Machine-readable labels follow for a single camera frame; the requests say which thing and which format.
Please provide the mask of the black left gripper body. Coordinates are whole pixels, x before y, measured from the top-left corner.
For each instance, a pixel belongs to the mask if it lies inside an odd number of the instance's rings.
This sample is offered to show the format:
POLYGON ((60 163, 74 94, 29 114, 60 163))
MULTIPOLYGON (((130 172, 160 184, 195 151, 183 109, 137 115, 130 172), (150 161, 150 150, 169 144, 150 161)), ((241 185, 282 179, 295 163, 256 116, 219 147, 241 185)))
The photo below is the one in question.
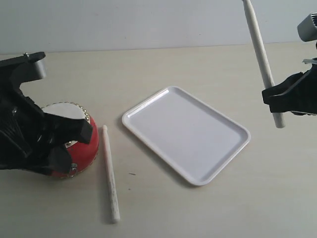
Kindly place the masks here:
POLYGON ((0 83, 0 168, 52 171, 44 112, 20 86, 0 83))

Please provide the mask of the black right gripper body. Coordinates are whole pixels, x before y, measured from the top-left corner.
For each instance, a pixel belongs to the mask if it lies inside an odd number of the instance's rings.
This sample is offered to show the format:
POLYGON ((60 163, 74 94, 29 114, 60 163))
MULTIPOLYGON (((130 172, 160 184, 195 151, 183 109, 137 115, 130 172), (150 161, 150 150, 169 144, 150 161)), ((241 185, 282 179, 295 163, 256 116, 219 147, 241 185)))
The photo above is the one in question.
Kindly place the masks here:
POLYGON ((317 58, 304 59, 305 64, 311 68, 305 72, 298 72, 294 75, 295 95, 293 97, 295 109, 292 114, 297 116, 317 115, 317 58))

